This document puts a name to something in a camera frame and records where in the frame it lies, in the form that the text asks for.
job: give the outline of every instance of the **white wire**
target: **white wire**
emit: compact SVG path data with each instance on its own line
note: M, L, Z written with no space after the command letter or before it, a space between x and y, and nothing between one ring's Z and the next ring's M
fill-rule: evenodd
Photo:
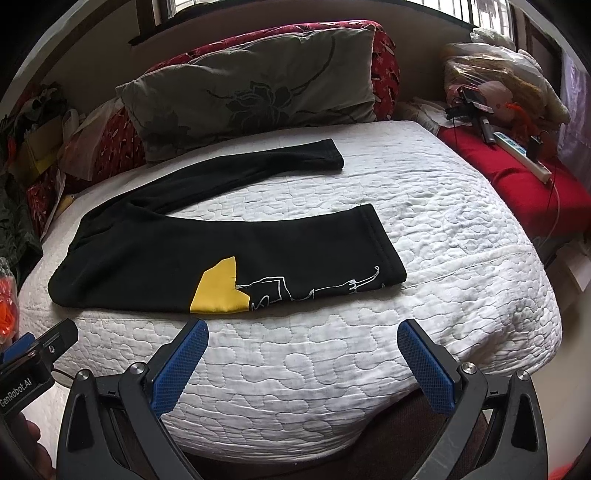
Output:
M550 231L548 236L545 238L545 240L541 243L541 245L538 247L538 249L541 249L544 246L544 244L548 241L548 238L550 238L552 236L552 234L554 233L554 230L556 229L556 225L558 225L558 219L560 218L560 195L558 195L558 189L556 188L556 179L554 179L554 181L552 182L552 188L556 192L556 202L558 202L558 211L556 212L556 221L554 222L552 230Z

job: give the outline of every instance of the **white line drawing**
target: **white line drawing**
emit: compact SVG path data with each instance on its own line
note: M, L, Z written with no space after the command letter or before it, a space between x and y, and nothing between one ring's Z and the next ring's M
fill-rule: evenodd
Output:
M256 280L256 281L251 282L247 285L236 285L236 289L242 290L245 288L252 287L253 285L257 285L257 284L260 285L260 284L264 284L264 283L276 283L276 285L277 285L277 299L271 300L269 295L264 295L258 301L257 304L252 302L251 303L252 310L258 310L261 307L268 307L271 303L276 303L278 301L283 300L283 296L281 295L281 287L283 287L285 292L287 292L289 300L291 300L291 301L302 301L302 300L308 300L309 298L316 298L316 293L319 291L328 290L330 288L341 288L341 287L346 287L346 286L349 286L349 293L357 293L357 289L359 287L367 285L368 283L370 283L373 280L375 280L376 278L378 278L379 266L378 265L374 266L374 269L375 269L375 273L371 277L364 278L363 280L355 280L354 278L352 278L351 280L347 280L346 282L344 282L340 285L333 285L330 287L312 288L312 290L310 290L310 293L308 293L308 295L306 295L303 299L295 299L291 295L291 292L287 288L287 284L285 282L285 277L281 277L281 276L279 276L279 277L264 277L264 278L261 278L260 280Z

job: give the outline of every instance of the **mattress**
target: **mattress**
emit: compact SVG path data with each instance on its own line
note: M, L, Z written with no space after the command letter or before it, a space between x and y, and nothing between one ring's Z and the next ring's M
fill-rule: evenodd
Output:
M280 220L371 203L407 281L347 297L204 316L209 347L177 407L163 417L183 450L240 462L297 462L350 445L377 412L416 388L396 344L398 324L407 318L486 372L534 372L554 356L560 315L524 230L480 173L413 122L255 135L98 184L48 234L44 257L20 293L22 328L39 335L60 319L74 319L79 341L58 363L69 374L80 368L113 374L149 359L187 316L64 309L48 296L47 282L82 215L198 161L324 138L332 138L345 159L340 174L273 177L174 215ZM155 272L154 281L166 278Z

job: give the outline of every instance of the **red cushion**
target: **red cushion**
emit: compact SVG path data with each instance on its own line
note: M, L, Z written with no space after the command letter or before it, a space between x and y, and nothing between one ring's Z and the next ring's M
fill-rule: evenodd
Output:
M457 127L456 134L457 147L453 128L440 129L438 136L486 177L530 238L545 237L550 233L552 236L571 236L589 230L591 195L558 158L544 162L552 172L560 197L560 216L552 231L558 214L555 192L552 192L546 209L552 182L544 185L501 147L485 145L472 127Z

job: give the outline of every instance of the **green fabric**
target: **green fabric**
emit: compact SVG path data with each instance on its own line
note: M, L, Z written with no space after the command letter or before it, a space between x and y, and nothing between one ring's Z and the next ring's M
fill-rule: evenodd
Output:
M0 174L0 257L7 259L19 289L42 256L25 193L12 175Z

